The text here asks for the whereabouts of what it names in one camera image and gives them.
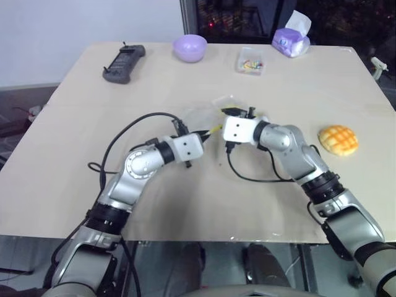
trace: black cable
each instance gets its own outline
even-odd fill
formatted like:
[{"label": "black cable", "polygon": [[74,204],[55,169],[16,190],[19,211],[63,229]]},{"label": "black cable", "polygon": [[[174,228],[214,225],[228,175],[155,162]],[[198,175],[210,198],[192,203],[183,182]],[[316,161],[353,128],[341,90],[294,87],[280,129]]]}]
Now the black cable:
[{"label": "black cable", "polygon": [[17,278],[17,277],[21,277],[21,276],[26,275],[26,274],[29,274],[29,273],[31,273],[31,272],[32,272],[32,271],[25,271],[25,272],[22,272],[22,273],[20,273],[20,274],[14,275],[13,277],[3,278],[3,279],[0,280],[0,282],[6,282],[6,281],[8,281],[8,280],[13,280],[13,279],[15,279],[15,278]]},{"label": "black cable", "polygon": [[142,120],[144,120],[144,119],[146,119],[146,118],[149,118],[149,117],[151,117],[151,116],[168,116],[168,117],[170,117],[170,118],[175,119],[175,120],[178,121],[178,122],[181,122],[181,120],[180,120],[177,116],[175,116],[175,115],[173,115],[173,114],[170,114],[170,113],[161,113],[161,112],[159,112],[159,113],[148,113],[148,114],[145,114],[144,116],[141,116],[141,117],[137,118],[136,120],[134,120],[133,122],[131,122],[129,125],[127,125],[123,130],[121,130],[121,131],[116,135],[116,137],[114,137],[114,139],[110,142],[110,144],[107,146],[107,149],[106,149],[106,151],[105,151],[105,154],[103,155],[103,160],[102,160],[102,163],[101,163],[101,166],[100,166],[100,175],[99,175],[100,192],[99,192],[98,197],[96,198],[94,204],[96,204],[96,202],[97,202],[97,200],[98,200],[100,194],[103,192],[103,190],[104,190],[104,188],[105,188],[105,186],[106,186],[105,165],[106,165],[106,161],[107,161],[107,158],[108,158],[108,155],[109,155],[109,153],[110,153],[111,148],[112,148],[113,145],[116,143],[116,141],[117,141],[128,129],[130,129],[132,126],[134,126],[134,125],[137,124],[138,122],[140,122],[140,121],[142,121]]},{"label": "black cable", "polygon": [[270,150],[267,150],[267,152],[270,154],[271,163],[272,163],[272,169],[273,169],[273,172],[275,173],[275,175],[278,176],[278,178],[281,179],[282,181],[287,181],[287,182],[290,182],[290,183],[293,182],[292,179],[285,179],[285,178],[281,177],[278,174],[277,168],[275,167],[275,160],[273,159],[272,152]]},{"label": "black cable", "polygon": [[[95,172],[100,172],[100,164],[96,162],[89,162],[87,164],[88,168]],[[117,174],[117,171],[105,171],[106,174]]]},{"label": "black cable", "polygon": [[123,246],[123,249],[124,249],[124,252],[125,252],[125,256],[128,259],[129,270],[132,272],[132,276],[134,278],[135,287],[136,287],[136,296],[137,297],[141,297],[142,293],[140,291],[140,282],[139,282],[139,278],[137,276],[137,271],[136,271],[136,267],[135,267],[135,263],[134,263],[134,258],[135,258],[136,249],[137,249],[137,242],[135,243],[135,246],[134,246],[134,248],[132,250],[132,255],[129,253],[128,246],[126,245],[126,242],[125,242],[125,240],[124,240],[124,238],[122,236],[121,236],[121,239],[120,239],[119,242]]},{"label": "black cable", "polygon": [[309,215],[315,220],[316,223],[318,223],[319,225],[321,225],[322,223],[321,223],[321,222],[314,216],[314,214],[311,212],[311,204],[312,204],[311,201],[309,201],[308,204],[307,204],[308,213],[309,213]]},{"label": "black cable", "polygon": [[83,219],[81,223],[66,237],[59,246],[55,249],[55,251],[51,255],[51,263],[53,265],[57,265],[59,262],[56,260],[56,255],[63,248],[63,246],[72,238],[72,236],[77,232],[77,230],[87,221],[87,218]]},{"label": "black cable", "polygon": [[311,144],[310,147],[312,147],[319,156],[321,155],[321,153],[319,153],[319,150],[317,149],[316,145]]},{"label": "black cable", "polygon": [[231,158],[230,158],[230,153],[227,153],[227,160],[228,160],[228,164],[231,168],[231,170],[235,173],[235,175],[241,179],[244,179],[246,181],[254,181],[255,183],[290,183],[293,182],[293,180],[291,179],[253,179],[253,178],[247,178],[243,175],[240,175],[237,170],[234,168],[234,166],[232,165],[231,162]]},{"label": "black cable", "polygon": [[[144,144],[135,145],[135,146],[134,146],[133,148],[131,148],[129,151],[131,152],[131,151],[133,151],[133,150],[135,150],[135,149],[138,149],[139,147],[144,147],[145,145],[147,145],[147,144],[144,143]],[[91,169],[92,171],[100,173],[100,168],[101,168],[101,167],[100,167],[100,164],[99,164],[99,163],[97,163],[97,162],[88,162],[87,166],[88,166],[88,168]],[[117,174],[118,171],[105,171],[105,173],[106,173],[106,174]]]},{"label": "black cable", "polygon": [[133,150],[135,150],[135,149],[138,149],[139,147],[144,147],[145,145],[147,145],[147,143],[145,142],[144,144],[138,144],[138,145],[135,145],[133,148],[131,148],[129,151],[131,152],[131,151],[133,151]]}]

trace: tissue box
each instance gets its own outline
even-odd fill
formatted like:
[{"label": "tissue box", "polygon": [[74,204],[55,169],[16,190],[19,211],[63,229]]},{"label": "tissue box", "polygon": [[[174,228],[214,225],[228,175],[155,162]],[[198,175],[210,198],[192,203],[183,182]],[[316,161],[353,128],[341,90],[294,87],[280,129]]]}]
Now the tissue box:
[{"label": "tissue box", "polygon": [[272,39],[272,46],[290,58],[304,54],[310,44],[307,36],[290,28],[278,29]]}]

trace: purple bowl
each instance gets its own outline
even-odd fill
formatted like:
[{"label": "purple bowl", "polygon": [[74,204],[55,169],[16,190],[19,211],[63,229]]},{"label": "purple bowl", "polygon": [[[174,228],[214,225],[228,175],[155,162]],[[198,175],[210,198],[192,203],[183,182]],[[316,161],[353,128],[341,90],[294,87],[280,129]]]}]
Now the purple bowl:
[{"label": "purple bowl", "polygon": [[207,44],[204,37],[187,34],[173,42],[173,51],[180,60],[194,63],[204,57]]}]

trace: white wall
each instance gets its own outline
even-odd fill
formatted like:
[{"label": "white wall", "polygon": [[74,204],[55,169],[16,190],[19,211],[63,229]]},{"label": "white wall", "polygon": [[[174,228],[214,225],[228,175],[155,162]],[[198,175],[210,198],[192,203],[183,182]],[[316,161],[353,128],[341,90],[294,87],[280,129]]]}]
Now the white wall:
[{"label": "white wall", "polygon": [[60,82],[95,41],[181,34],[178,0],[0,0],[0,88]]}]

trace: tissue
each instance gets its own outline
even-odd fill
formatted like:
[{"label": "tissue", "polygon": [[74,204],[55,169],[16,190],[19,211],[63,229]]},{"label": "tissue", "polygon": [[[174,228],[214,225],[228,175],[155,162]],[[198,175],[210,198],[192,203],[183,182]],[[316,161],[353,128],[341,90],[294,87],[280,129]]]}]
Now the tissue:
[{"label": "tissue", "polygon": [[306,36],[310,28],[309,17],[298,11],[293,11],[285,28],[275,31],[272,46],[290,58],[301,56],[311,44]]}]

